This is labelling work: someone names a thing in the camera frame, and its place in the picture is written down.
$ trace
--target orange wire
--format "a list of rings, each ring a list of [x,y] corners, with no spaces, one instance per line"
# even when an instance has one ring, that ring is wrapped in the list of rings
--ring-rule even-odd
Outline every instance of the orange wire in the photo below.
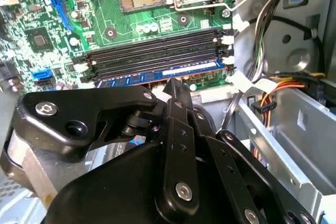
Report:
[[[270,102],[271,102],[271,94],[280,90],[280,89],[283,89],[283,88],[304,88],[304,87],[305,87],[305,85],[303,85],[299,82],[293,82],[293,81],[288,81],[288,82],[283,82],[283,83],[280,82],[278,84],[278,87],[276,87],[272,92],[264,95],[264,97],[261,100],[260,107],[262,107],[264,105],[264,103],[266,102],[266,97],[267,96],[269,96],[269,99],[270,99]],[[266,116],[266,113],[264,113],[262,116],[263,116],[262,119],[264,120],[264,118]]]
[[[286,88],[304,88],[305,85],[304,84],[300,84],[300,83],[293,83],[293,84],[284,84],[281,85],[279,87],[277,87],[276,89],[274,89],[271,93],[274,93],[280,89],[286,89]],[[269,94],[269,102],[272,102],[272,97],[271,97],[271,93]],[[267,118],[267,128],[269,128],[271,125],[271,111],[268,111],[268,118]]]

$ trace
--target green circuit board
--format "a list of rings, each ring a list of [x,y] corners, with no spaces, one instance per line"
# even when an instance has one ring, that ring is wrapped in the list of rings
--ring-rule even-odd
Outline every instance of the green circuit board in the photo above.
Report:
[[[73,30],[64,25],[50,0],[19,0],[18,5],[0,9],[0,60],[14,62],[22,92],[45,90],[36,84],[32,72],[47,68],[55,78],[54,87],[47,90],[59,89],[58,84],[60,89],[93,88],[93,83],[81,83],[84,69],[75,68],[72,61],[88,51],[232,24],[232,17],[222,16],[224,7],[177,12],[153,1],[153,7],[125,11],[123,0],[63,1]],[[225,83],[224,70],[207,74],[194,78],[200,88]]]

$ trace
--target screw hole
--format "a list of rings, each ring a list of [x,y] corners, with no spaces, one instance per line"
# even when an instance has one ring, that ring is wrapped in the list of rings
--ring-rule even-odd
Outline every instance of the screw hole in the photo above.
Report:
[[[69,121],[65,125],[66,131],[71,136],[83,137],[88,133],[88,128],[86,125],[79,121]]]
[[[231,166],[228,166],[227,168],[229,169],[229,171],[230,171],[232,174],[235,173],[235,171],[233,170],[233,168],[232,168]]]
[[[180,145],[180,148],[181,148],[181,150],[183,150],[184,152],[187,151],[187,146],[185,146],[184,144],[181,144],[181,145]]]
[[[291,211],[288,211],[288,216],[293,220],[293,222],[295,224],[300,224],[301,221],[299,220],[299,218]]]
[[[287,35],[283,36],[282,43],[288,44],[291,40],[292,40],[292,37],[289,34],[287,34]]]

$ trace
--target black ram slot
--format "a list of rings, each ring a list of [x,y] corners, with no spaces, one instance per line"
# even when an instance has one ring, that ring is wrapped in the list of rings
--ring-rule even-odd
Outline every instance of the black ram slot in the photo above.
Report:
[[[136,66],[147,66],[149,64],[163,64],[165,62],[184,62],[185,60],[189,60],[189,59],[194,59],[197,58],[199,55],[208,55],[208,54],[212,54],[215,56],[215,51],[213,49],[208,49],[208,50],[203,50],[203,51],[198,51],[198,52],[187,52],[184,54],[179,54],[179,55],[171,55],[168,57],[164,57],[164,58],[152,58],[152,59],[148,59],[148,60],[143,60],[143,61],[138,61],[138,62],[131,62],[131,63],[125,63],[125,64],[118,64],[118,65],[114,65],[111,66],[109,68],[103,68],[100,71],[107,71],[107,72],[115,72],[118,70],[123,70],[125,68],[130,69]]]
[[[183,66],[189,63],[198,63],[204,61],[211,61],[216,59],[216,53],[214,50],[209,50],[206,52],[199,52],[198,54],[194,54],[191,57],[182,58],[182,55],[176,56],[174,60],[164,60],[160,59],[160,61],[155,61],[152,63],[145,63],[139,66],[123,66],[116,70],[110,69],[101,69],[97,70],[96,77],[97,80],[109,79],[113,77],[120,77],[128,74],[135,74],[135,73],[142,73],[142,72],[149,72],[149,71],[156,71],[161,69],[168,69],[171,67],[176,66]]]
[[[109,57],[103,57],[103,58],[100,57],[99,59],[95,60],[95,62],[96,64],[100,65],[100,64],[107,64],[107,63],[113,63],[113,62],[127,61],[131,59],[139,59],[139,58],[146,57],[146,56],[152,56],[154,54],[157,57],[159,57],[160,55],[165,56],[165,54],[171,51],[190,49],[194,45],[197,45],[197,47],[200,48],[202,46],[210,45],[210,43],[212,42],[213,42],[213,38],[210,38],[210,40],[206,40],[204,38],[197,39],[197,40],[195,39],[192,41],[192,44],[190,44],[190,41],[186,41],[186,42],[182,42],[179,44],[173,44],[168,47],[160,46],[156,48],[150,48],[150,49],[147,49],[146,51],[143,50],[142,52],[134,51],[130,53],[117,54],[115,56],[109,56]]]
[[[173,37],[167,37],[167,38],[159,38],[156,40],[150,40],[145,42],[139,42],[131,45],[126,46],[120,46],[120,47],[114,47],[104,50],[97,50],[89,53],[87,55],[87,59],[89,61],[99,61],[99,59],[104,59],[105,57],[109,59],[113,59],[114,57],[119,57],[120,54],[126,54],[126,53],[141,53],[141,52],[148,52],[150,53],[153,48],[164,48],[169,47],[170,45],[178,44],[178,42],[186,41],[186,43],[189,43],[190,46],[194,45],[194,40],[203,38],[204,40],[210,40],[212,41],[214,38],[214,29],[210,30],[204,30],[204,31],[198,31],[195,33],[190,34],[184,34],[184,35],[178,35]]]

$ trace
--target motherboard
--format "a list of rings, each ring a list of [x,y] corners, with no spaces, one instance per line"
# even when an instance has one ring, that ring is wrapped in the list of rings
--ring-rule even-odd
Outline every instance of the motherboard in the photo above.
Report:
[[[221,3],[232,0],[0,0],[0,87],[24,93],[172,77],[191,91],[225,84],[233,30]]]

